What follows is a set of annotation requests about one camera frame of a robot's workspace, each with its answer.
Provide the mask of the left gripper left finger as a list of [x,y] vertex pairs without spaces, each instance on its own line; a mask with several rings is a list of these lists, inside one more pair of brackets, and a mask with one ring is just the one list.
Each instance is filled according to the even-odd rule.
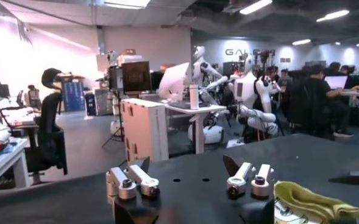
[[112,167],[105,173],[107,203],[114,204],[115,198],[131,200],[136,197],[137,187],[142,196],[157,198],[160,195],[160,182],[157,178],[148,174],[150,157],[140,160],[122,170],[120,167]]

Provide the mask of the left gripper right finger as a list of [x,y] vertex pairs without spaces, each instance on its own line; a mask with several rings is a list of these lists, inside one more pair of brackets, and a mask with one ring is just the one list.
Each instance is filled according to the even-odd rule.
[[252,197],[265,200],[271,194],[274,169],[269,164],[262,164],[259,169],[248,162],[238,164],[231,156],[222,157],[226,171],[229,174],[226,180],[227,195],[231,199],[237,199],[244,195],[247,188]]

